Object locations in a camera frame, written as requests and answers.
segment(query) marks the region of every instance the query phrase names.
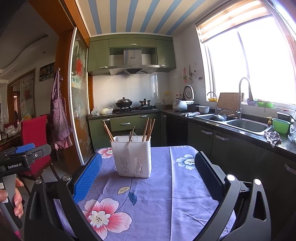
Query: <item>kitchen sink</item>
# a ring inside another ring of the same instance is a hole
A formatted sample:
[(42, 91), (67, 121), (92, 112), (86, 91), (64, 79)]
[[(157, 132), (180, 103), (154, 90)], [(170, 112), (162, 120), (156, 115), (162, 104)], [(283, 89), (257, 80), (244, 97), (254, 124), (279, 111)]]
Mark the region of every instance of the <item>kitchen sink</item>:
[(267, 124), (259, 123), (252, 120), (246, 119), (235, 119), (235, 120), (227, 120), (227, 121), (216, 121), (216, 120), (209, 120), (211, 116), (214, 114), (207, 114), (207, 115), (197, 115), (195, 118), (206, 119), (211, 122), (220, 123), (222, 125), (230, 126), (235, 129), (239, 129), (245, 132), (249, 132), (258, 136), (263, 136), (264, 131), (269, 131), (272, 126), (268, 126)]

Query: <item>soap pump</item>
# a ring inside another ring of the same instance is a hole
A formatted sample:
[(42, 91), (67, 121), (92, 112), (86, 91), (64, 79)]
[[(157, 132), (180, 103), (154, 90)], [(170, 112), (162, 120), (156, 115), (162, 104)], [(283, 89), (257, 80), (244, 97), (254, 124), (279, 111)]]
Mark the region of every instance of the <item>soap pump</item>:
[(272, 118), (271, 116), (268, 116), (268, 117), (267, 117), (267, 119), (268, 119), (267, 124), (268, 124), (269, 126), (271, 125), (271, 118)]

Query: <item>range hood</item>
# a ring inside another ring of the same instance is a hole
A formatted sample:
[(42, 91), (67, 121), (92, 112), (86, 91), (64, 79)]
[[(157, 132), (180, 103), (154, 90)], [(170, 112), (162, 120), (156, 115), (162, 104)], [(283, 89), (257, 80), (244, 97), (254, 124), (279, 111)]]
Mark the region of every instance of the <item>range hood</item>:
[(109, 71), (111, 75), (117, 74), (151, 74), (159, 65), (143, 64), (142, 50), (139, 48), (124, 49), (123, 50), (123, 65), (110, 66)]

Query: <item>human hand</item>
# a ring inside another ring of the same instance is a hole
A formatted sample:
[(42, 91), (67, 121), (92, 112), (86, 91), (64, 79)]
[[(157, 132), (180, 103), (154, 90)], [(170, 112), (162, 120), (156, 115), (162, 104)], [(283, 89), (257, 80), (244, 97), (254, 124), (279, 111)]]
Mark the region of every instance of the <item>human hand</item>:
[[(16, 187), (23, 187), (24, 184), (18, 179), (15, 179)], [(0, 190), (0, 202), (3, 202), (8, 197), (6, 190)], [(15, 203), (14, 213), (15, 216), (19, 218), (24, 214), (22, 206), (22, 196), (17, 188), (15, 188), (15, 195), (13, 197), (13, 202)]]

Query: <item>striped ceiling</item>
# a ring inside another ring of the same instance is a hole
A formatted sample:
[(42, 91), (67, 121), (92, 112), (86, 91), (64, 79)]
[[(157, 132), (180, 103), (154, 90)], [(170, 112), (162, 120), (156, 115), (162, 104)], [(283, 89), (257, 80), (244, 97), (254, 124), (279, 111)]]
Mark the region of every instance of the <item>striped ceiling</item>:
[(177, 36), (218, 0), (76, 0), (90, 36), (143, 32)]

